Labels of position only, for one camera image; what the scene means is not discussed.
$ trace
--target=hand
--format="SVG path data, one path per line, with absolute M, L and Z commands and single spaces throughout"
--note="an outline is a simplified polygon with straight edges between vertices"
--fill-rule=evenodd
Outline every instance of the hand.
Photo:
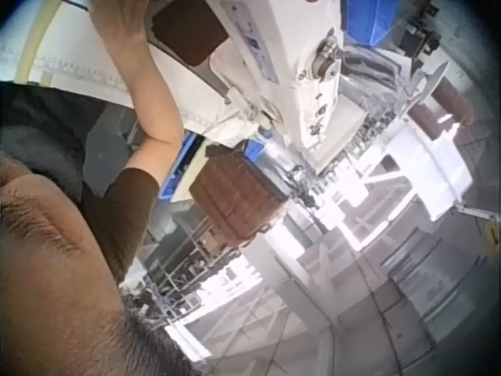
M 144 17 L 150 0 L 89 0 L 89 13 L 110 53 L 146 43 Z

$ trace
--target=brown panel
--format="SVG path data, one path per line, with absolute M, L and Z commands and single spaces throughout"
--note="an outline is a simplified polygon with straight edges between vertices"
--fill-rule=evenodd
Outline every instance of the brown panel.
M 437 118 L 433 115 L 430 109 L 422 104 L 413 106 L 409 112 L 409 117 L 423 129 L 430 139 L 437 139 L 444 130 L 443 125 L 437 122 Z
M 233 247 L 252 240 L 287 201 L 241 152 L 210 157 L 189 191 Z
M 440 106 L 451 114 L 454 121 L 461 125 L 473 124 L 473 111 L 471 106 L 457 92 L 447 78 L 442 79 L 440 84 L 431 96 L 440 104 Z
M 203 0 L 177 0 L 153 18 L 153 34 L 191 67 L 200 65 L 228 34 Z

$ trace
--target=cloth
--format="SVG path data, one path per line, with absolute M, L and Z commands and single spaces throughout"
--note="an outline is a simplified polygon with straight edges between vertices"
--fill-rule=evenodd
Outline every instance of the cloth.
M 36 175 L 55 183 L 78 207 L 115 282 L 121 283 L 144 238 L 158 183 L 142 170 L 127 168 L 97 197 L 83 181 L 82 166 L 85 140 L 103 103 L 51 89 L 5 87 L 12 95 L 10 107 L 2 101 L 2 194 L 28 195 L 26 190 L 38 188 Z M 29 188 L 25 175 L 34 175 L 28 177 L 34 182 Z M 63 209 L 51 212 L 58 215 Z

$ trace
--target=person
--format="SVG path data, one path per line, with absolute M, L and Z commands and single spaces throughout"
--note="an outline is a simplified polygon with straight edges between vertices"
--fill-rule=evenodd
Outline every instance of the person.
M 198 374 L 126 310 L 118 289 L 183 137 L 146 41 L 147 6 L 89 1 L 146 134 L 103 197 L 85 185 L 82 165 L 104 104 L 2 83 L 2 374 Z

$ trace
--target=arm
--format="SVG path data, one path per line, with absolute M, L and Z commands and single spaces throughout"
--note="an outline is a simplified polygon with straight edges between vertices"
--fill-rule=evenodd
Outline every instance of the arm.
M 146 41 L 148 0 L 91 0 L 92 21 L 123 78 L 146 134 L 125 168 L 143 170 L 159 186 L 182 146 L 181 116 Z
M 144 31 L 147 0 L 91 0 L 90 14 L 127 85 L 146 137 L 102 199 L 84 186 L 81 212 L 117 284 L 142 244 L 159 187 L 182 145 L 181 117 Z

